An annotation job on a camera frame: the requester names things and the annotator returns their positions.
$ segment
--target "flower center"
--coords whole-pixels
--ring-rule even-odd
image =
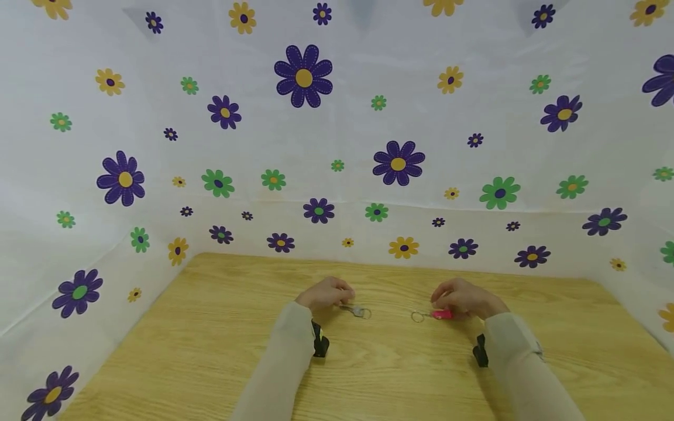
[[[313,76],[308,69],[300,69],[295,73],[295,81],[302,88],[308,88],[313,83]]]

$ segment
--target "beige sleeve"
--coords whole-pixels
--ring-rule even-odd
[[[295,301],[286,305],[230,421],[290,421],[313,356],[313,338],[311,311]]]
[[[512,313],[485,322],[489,368],[505,388],[518,421],[582,421],[583,414],[543,361],[524,321]]]

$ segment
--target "person's left hand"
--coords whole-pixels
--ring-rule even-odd
[[[313,313],[332,305],[346,304],[351,298],[355,298],[355,296],[356,292],[346,281],[334,276],[328,276],[298,295],[295,302],[307,307]]]

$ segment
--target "white backdrop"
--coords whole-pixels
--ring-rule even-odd
[[[586,277],[673,351],[673,28],[668,0],[7,2],[0,415],[63,411],[204,251]]]

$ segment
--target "wood grain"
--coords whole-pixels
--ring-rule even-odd
[[[331,345],[304,378],[295,420],[513,420],[471,354],[481,322],[410,320],[454,276],[500,295],[527,320],[588,420],[674,418],[674,362],[587,280],[201,254],[60,420],[226,420],[280,309],[328,275],[347,280],[372,318],[338,309],[315,318]]]

